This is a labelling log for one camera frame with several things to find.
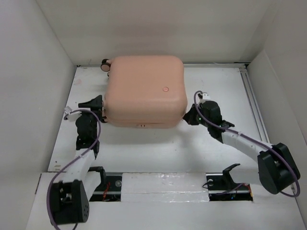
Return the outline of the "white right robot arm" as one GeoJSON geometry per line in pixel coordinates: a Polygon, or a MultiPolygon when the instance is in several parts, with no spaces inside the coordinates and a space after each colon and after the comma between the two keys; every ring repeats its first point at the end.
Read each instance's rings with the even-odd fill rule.
{"type": "Polygon", "coordinates": [[[212,138],[253,159],[258,164],[260,184],[269,193],[288,197],[300,195],[300,172],[285,144],[274,145],[237,131],[234,124],[222,118],[215,101],[193,104],[183,119],[191,126],[205,126],[212,138]]]}

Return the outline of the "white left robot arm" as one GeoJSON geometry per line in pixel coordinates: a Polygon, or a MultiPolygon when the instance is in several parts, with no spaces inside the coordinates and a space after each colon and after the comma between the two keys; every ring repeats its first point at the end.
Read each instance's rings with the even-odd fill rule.
{"type": "Polygon", "coordinates": [[[89,218],[89,200],[95,189],[102,190],[107,184],[102,166],[93,166],[100,149],[99,138],[103,122],[103,97],[78,104],[77,110],[66,107],[64,120],[78,115],[75,121],[77,138],[74,159],[51,179],[47,189],[47,213],[51,225],[77,226],[89,218]]]}

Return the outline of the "pink hardshell suitcase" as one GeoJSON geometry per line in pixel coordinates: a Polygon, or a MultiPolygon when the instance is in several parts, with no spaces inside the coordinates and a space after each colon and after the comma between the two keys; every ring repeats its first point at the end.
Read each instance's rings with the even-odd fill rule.
{"type": "Polygon", "coordinates": [[[171,128],[188,106],[184,64],[175,56],[120,56],[102,60],[108,73],[103,113],[117,127],[171,128]]]}

